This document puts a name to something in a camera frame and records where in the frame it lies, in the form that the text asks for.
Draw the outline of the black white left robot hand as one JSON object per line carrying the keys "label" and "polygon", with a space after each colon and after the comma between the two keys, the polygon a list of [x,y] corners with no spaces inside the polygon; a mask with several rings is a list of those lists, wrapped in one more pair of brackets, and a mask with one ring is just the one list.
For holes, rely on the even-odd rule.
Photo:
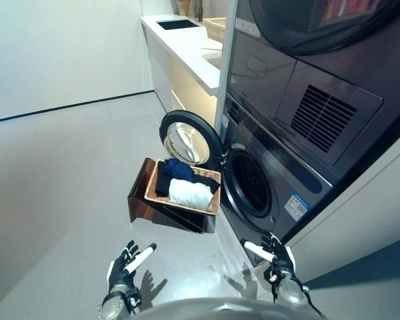
{"label": "black white left robot hand", "polygon": [[157,244],[152,243],[143,251],[140,251],[134,240],[130,240],[130,242],[122,248],[120,255],[114,261],[110,262],[107,271],[109,293],[118,285],[125,285],[129,288],[134,287],[133,278],[137,268],[140,267],[156,249]]}

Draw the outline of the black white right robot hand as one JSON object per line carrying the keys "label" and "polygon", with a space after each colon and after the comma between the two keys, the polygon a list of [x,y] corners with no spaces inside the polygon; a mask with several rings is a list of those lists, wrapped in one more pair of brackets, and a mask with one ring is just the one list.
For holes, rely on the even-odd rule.
{"label": "black white right robot hand", "polygon": [[268,261],[269,266],[264,272],[265,280],[272,284],[282,279],[285,275],[295,276],[294,258],[288,247],[272,233],[261,237],[262,243],[256,245],[251,241],[241,240],[245,249]]}

